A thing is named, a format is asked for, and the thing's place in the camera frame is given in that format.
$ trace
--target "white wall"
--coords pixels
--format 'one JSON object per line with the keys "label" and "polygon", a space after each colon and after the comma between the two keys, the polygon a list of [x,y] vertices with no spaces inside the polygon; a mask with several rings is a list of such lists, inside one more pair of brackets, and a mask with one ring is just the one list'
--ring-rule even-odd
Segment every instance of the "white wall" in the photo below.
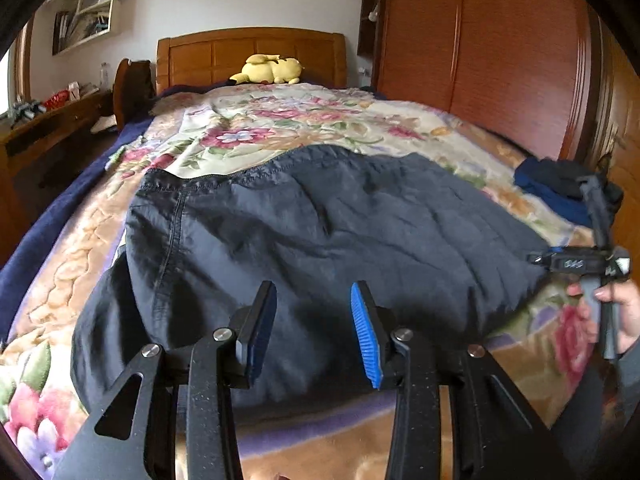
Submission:
{"label": "white wall", "polygon": [[299,27],[341,32],[347,39],[350,84],[357,84],[356,47],[360,0],[120,0],[119,33],[51,55],[56,3],[34,20],[31,94],[45,99],[70,81],[98,84],[100,64],[110,77],[123,57],[156,60],[158,40],[227,27]]}

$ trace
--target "floral bedspread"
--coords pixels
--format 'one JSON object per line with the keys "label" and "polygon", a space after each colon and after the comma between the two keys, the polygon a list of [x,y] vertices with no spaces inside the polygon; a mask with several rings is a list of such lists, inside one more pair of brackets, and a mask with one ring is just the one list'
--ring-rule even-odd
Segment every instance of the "floral bedspread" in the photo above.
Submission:
{"label": "floral bedspread", "polygon": [[[513,185],[523,160],[503,141],[429,107],[356,89],[245,85],[160,100],[146,133],[110,161],[68,222],[25,297],[0,356],[0,422],[33,468],[52,478],[86,413],[69,378],[76,318],[122,243],[126,208],[148,168],[177,176],[229,174],[287,150],[331,143],[366,155],[426,156],[469,181],[552,245],[591,234]],[[558,280],[486,342],[551,424],[575,389],[590,348]],[[246,478],[383,478],[394,400],[372,395],[331,413],[241,430]],[[450,444],[450,428],[443,443]],[[184,446],[177,477],[184,478]]]}

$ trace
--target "red object on shelf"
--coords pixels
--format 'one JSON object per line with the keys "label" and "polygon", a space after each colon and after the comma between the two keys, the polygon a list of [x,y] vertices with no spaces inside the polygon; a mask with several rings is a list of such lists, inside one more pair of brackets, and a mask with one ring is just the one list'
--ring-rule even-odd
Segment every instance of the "red object on shelf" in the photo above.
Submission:
{"label": "red object on shelf", "polygon": [[61,90],[44,101],[42,105],[47,110],[55,110],[56,108],[63,107],[67,101],[69,101],[69,90]]}

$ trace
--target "window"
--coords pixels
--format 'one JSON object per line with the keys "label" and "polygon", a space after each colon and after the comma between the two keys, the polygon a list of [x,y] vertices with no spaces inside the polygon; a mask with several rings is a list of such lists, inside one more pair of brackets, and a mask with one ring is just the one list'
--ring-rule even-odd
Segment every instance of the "window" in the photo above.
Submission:
{"label": "window", "polygon": [[9,109],[9,51],[0,60],[0,116]]}

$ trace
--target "stuffed animal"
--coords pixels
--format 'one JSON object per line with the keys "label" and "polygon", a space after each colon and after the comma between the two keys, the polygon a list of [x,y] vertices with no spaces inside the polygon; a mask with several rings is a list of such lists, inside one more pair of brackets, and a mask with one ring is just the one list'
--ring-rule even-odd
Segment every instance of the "stuffed animal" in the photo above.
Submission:
{"label": "stuffed animal", "polygon": [[302,65],[297,59],[287,57],[280,59],[280,56],[271,54],[254,54],[246,60],[246,65],[242,67],[242,72],[231,76],[236,84],[240,83],[289,83],[293,85],[300,82]]}

